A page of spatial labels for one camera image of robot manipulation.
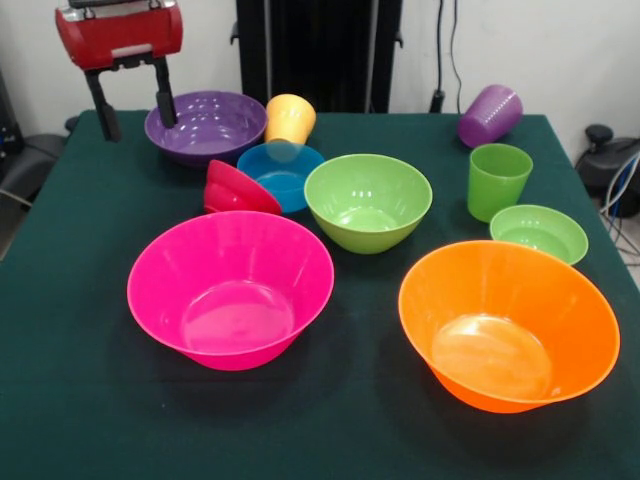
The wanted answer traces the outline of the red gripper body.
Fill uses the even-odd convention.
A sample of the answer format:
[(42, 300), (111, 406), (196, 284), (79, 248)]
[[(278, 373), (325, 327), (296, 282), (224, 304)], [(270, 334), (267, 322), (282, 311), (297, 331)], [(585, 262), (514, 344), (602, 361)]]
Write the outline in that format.
[(71, 61), (84, 71), (136, 55), (165, 57), (182, 47), (175, 1), (71, 1), (55, 10), (55, 24)]

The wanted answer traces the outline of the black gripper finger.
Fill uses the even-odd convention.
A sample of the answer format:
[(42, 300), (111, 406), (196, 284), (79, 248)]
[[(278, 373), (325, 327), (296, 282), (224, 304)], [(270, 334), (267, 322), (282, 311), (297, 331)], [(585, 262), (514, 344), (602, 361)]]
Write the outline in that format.
[(164, 56), (154, 57), (152, 65), (155, 69), (158, 91), (156, 103), (160, 119), (165, 128), (173, 128), (177, 123), (177, 113), (170, 83), (169, 67)]
[(107, 102), (99, 75), (101, 70), (87, 70), (85, 78), (94, 101), (96, 113), (106, 141), (119, 142), (122, 138), (117, 115), (113, 107)]

